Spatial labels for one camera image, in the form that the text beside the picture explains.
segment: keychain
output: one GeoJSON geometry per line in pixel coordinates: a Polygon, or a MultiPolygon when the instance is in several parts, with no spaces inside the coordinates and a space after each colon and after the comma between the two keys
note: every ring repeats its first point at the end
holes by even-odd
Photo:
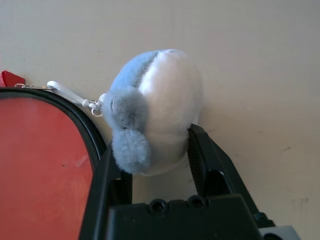
{"type": "Polygon", "coordinates": [[[52,91],[53,93],[69,100],[73,104],[82,105],[84,108],[88,108],[91,111],[92,115],[95,117],[103,116],[101,112],[101,105],[106,95],[105,93],[99,97],[98,101],[92,101],[89,99],[83,99],[79,95],[75,94],[73,91],[58,83],[57,81],[49,81],[46,86],[33,86],[25,85],[23,83],[17,83],[16,85],[14,85],[14,87],[23,89],[52,91]]]}

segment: red object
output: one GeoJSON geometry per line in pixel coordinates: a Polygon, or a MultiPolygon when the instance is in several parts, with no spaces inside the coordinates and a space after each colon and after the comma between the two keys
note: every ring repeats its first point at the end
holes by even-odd
{"type": "Polygon", "coordinates": [[[9,71],[3,71],[1,73],[2,82],[4,86],[1,86],[0,80],[0,87],[14,87],[16,84],[25,84],[26,80],[20,76],[17,76],[9,71]]]}
{"type": "Polygon", "coordinates": [[[92,180],[78,128],[37,99],[0,111],[0,240],[77,240],[92,180]]]}

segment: plush toy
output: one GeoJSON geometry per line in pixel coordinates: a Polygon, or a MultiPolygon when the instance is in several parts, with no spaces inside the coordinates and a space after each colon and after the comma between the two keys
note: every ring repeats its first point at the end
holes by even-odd
{"type": "Polygon", "coordinates": [[[121,69],[101,111],[117,165],[131,174],[167,172],[187,158],[188,128],[203,104],[199,71],[179,50],[142,53],[121,69]]]}

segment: blue plush back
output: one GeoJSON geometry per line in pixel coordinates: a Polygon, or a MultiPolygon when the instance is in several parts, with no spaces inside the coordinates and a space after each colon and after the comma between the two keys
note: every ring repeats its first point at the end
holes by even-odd
{"type": "Polygon", "coordinates": [[[138,88],[144,73],[159,52],[159,50],[148,51],[132,58],[115,77],[110,90],[122,89],[127,86],[138,88]]]}

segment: beige wall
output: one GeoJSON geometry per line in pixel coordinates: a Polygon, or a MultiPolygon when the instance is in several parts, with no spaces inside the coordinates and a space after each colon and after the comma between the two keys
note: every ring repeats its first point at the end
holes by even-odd
{"type": "Polygon", "coordinates": [[[260,210],[315,240],[319,13],[317,0],[0,0],[0,67],[29,84],[55,80],[96,99],[134,55],[185,51],[205,82],[200,124],[260,210]]]}

